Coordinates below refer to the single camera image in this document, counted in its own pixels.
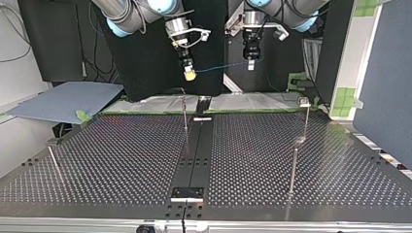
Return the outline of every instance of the blue string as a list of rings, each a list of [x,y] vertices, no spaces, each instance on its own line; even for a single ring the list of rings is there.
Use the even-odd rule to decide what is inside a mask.
[[[209,69],[198,70],[198,71],[196,71],[196,72],[197,72],[197,73],[205,73],[205,72],[210,72],[210,71],[214,71],[214,70],[224,69],[224,68],[227,68],[227,67],[247,65],[247,64],[249,64],[249,61],[240,62],[240,63],[233,63],[233,64],[227,64],[227,65],[221,65],[221,66],[214,66],[214,67],[211,67],[211,68],[209,68]]]

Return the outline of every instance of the thin metal stick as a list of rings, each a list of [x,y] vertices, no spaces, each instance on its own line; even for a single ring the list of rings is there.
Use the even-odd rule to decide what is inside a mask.
[[[55,159],[54,153],[52,151],[52,147],[48,147],[48,149],[49,149],[49,152],[51,153],[51,158],[52,158],[52,161],[53,161],[54,165],[58,168],[59,165],[57,163],[57,160]]]
[[[308,107],[308,110],[306,112],[305,131],[304,131],[304,134],[303,134],[304,139],[306,139],[306,133],[308,131],[309,113],[310,113],[310,107]]]
[[[295,148],[295,149],[293,150],[291,187],[290,187],[290,189],[289,189],[289,195],[293,195],[294,177],[296,176],[296,163],[297,163],[297,148]]]
[[[183,99],[182,99],[182,109],[183,109],[183,115],[185,118],[185,131],[188,134],[188,112],[187,112],[187,104],[186,104],[186,92],[185,90],[182,88],[183,91]]]

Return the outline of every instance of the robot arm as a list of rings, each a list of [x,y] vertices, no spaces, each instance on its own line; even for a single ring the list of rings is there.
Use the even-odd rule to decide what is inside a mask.
[[[290,29],[307,31],[316,21],[318,10],[329,0],[245,0],[226,24],[226,34],[235,36],[243,31],[245,49],[243,56],[249,60],[249,70],[254,70],[260,59],[260,40],[264,28],[276,28],[279,40],[289,37],[283,25],[269,22],[276,17]]]
[[[140,31],[146,33],[146,25],[164,17],[166,32],[179,55],[187,81],[196,78],[190,48],[206,42],[211,31],[191,28],[186,19],[182,0],[92,0],[107,19],[113,33],[125,37]],[[190,33],[199,33],[199,39],[192,43]]]

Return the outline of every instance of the perforated metal plate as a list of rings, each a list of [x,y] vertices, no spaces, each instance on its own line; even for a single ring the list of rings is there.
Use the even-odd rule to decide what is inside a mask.
[[[53,149],[59,167],[46,153],[3,179],[0,213],[163,218],[185,142],[182,116],[100,117]]]
[[[309,119],[291,197],[304,121],[301,113],[214,116],[202,219],[412,222],[411,181],[318,114]]]

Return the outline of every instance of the white panel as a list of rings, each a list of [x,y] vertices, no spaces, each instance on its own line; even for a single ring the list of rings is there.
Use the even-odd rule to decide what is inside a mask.
[[[12,118],[0,123],[0,178],[46,147],[55,123]]]
[[[352,18],[337,80],[338,86],[355,87],[363,57],[372,36],[375,17]]]
[[[339,87],[355,88],[356,98],[359,98],[381,11],[382,6],[379,6],[374,17],[352,18],[336,79],[331,109],[333,109],[335,94]],[[352,108],[348,117],[332,116],[331,118],[353,120],[355,112],[356,108]]]
[[[18,10],[17,0],[0,0],[0,2]],[[15,23],[15,26],[20,29],[16,17],[10,11],[4,11]],[[26,51],[27,45],[0,12],[0,60],[20,56]],[[47,89],[48,85],[42,81],[32,51],[21,60],[0,62],[0,106]]]

